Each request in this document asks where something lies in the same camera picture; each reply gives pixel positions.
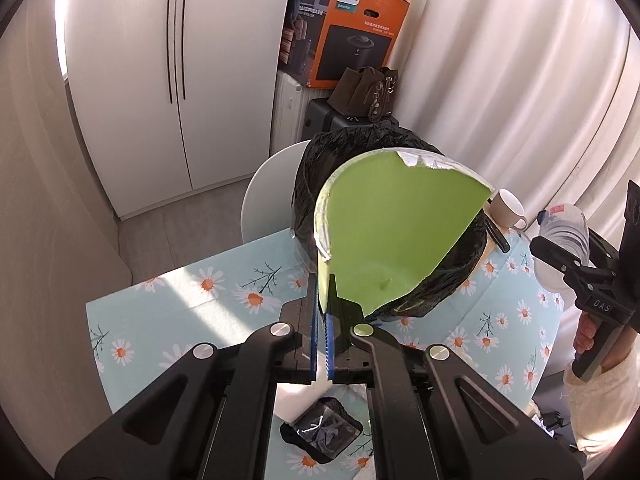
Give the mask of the cream sleeve right forearm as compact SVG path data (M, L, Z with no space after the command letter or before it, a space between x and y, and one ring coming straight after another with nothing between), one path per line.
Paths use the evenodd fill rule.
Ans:
M588 382L568 366L563 382L577 447L593 460L616 445L638 410L636 349L610 370L595 372Z

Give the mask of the person right hand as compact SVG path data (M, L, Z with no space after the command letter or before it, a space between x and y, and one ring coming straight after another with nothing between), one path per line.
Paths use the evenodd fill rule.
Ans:
M576 335L574 338L574 349L578 354L582 354L593 347L594 336L597 333L596 323L590 318L589 314L582 312L579 317ZM610 349L608 354L603 358L601 362L602 372L608 372L618 364L623 362L636 343L638 334L632 327L625 327L620 336L617 338L616 343Z

